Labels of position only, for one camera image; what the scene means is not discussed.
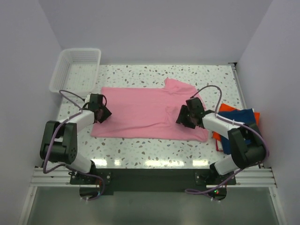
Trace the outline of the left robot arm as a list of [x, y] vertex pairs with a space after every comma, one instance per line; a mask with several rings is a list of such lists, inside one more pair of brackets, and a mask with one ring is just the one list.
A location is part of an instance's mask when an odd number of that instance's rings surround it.
[[104, 95], [89, 94], [76, 114], [64, 120], [50, 120], [46, 123], [40, 147], [44, 174], [64, 166], [81, 173], [81, 179], [87, 184], [96, 181], [95, 163], [79, 152], [77, 135], [89, 125], [102, 123], [111, 116], [106, 104], [107, 98]]

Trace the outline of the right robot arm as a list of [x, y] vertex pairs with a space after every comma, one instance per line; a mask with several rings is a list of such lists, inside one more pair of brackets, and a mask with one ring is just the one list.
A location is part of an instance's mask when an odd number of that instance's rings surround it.
[[255, 165], [267, 156], [256, 123], [238, 123], [206, 111], [197, 97], [116, 97], [108, 107], [112, 114], [94, 125], [92, 136], [206, 142], [209, 131], [222, 133], [229, 140], [231, 154], [211, 166], [209, 179], [214, 184], [220, 184], [226, 173]]

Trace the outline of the pink t shirt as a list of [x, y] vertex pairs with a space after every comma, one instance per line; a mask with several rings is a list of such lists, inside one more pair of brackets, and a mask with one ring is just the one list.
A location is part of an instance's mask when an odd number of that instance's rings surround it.
[[163, 88], [102, 87], [112, 115], [103, 123], [94, 124], [90, 135], [206, 142], [208, 130], [176, 123], [181, 106], [196, 93], [196, 88], [170, 78], [164, 83]]

